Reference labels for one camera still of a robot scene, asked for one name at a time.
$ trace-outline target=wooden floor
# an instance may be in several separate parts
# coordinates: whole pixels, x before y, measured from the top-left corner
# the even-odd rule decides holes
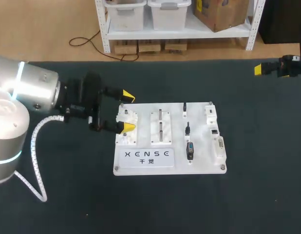
[[[0,0],[0,55],[5,57],[27,61],[113,61],[90,44],[68,45],[71,38],[91,37],[98,30],[94,0]],[[93,41],[102,50],[100,35]],[[139,61],[256,59],[300,54],[298,44],[264,45],[260,37],[252,52],[245,51],[245,44],[246,39],[199,39],[190,41],[183,55],[141,55]]]

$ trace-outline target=label plate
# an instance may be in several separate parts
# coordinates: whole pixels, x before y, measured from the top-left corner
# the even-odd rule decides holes
[[[119,151],[121,168],[174,167],[173,149],[122,149]]]

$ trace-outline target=white plastic bin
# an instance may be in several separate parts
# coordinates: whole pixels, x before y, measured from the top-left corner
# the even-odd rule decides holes
[[[137,0],[133,4],[109,4],[105,2],[111,25],[115,31],[143,30],[144,6],[146,0]]]
[[[148,0],[154,30],[179,31],[185,28],[186,12],[191,0]]]

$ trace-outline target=black power cable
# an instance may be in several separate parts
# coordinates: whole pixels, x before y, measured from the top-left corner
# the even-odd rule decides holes
[[[105,55],[103,52],[99,51],[99,49],[97,49],[97,47],[92,42],[92,39],[95,38],[97,35],[99,35],[100,32],[101,32],[101,30],[99,30],[97,33],[95,33],[91,38],[84,38],[84,37],[72,38],[72,39],[69,40],[69,45],[77,47],[77,46],[85,45],[85,44],[87,44],[89,42],[89,43],[92,44],[92,46],[95,48],[95,50],[97,52],[99,52],[100,54],[102,54],[102,55],[104,55],[106,57],[113,58],[113,59],[118,60],[118,61],[128,61],[128,62],[134,62],[134,61],[138,60],[139,55],[137,53],[136,53],[136,58],[135,59],[133,59],[133,60],[124,60],[124,57],[127,56],[127,55],[123,55],[122,58],[116,58],[116,57],[112,57],[112,56],[109,56],[109,55]],[[72,44],[72,41],[74,41],[76,39],[83,39],[83,40],[86,40],[86,41],[83,42],[83,43],[81,43],[81,44]]]

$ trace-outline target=white shelf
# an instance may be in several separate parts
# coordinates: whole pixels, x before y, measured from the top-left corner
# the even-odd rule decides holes
[[[155,31],[150,7],[145,7],[143,31],[119,32],[113,29],[110,20],[107,20],[107,24],[109,29],[107,39],[109,40],[247,38],[251,30],[251,24],[247,19],[242,25],[214,33],[194,16],[190,7],[188,8],[185,29],[182,31]]]
[[[105,0],[95,0],[98,22],[105,53],[111,52],[110,40],[139,39],[198,39],[198,38],[248,38],[246,50],[252,50],[257,36],[265,0],[250,0],[248,15],[253,16],[252,24],[248,19],[244,24],[213,33],[192,12],[194,0],[188,8],[185,29],[182,31],[155,31],[152,25],[151,9],[146,7],[144,30],[135,32],[117,32],[111,26],[110,17],[105,16]]]

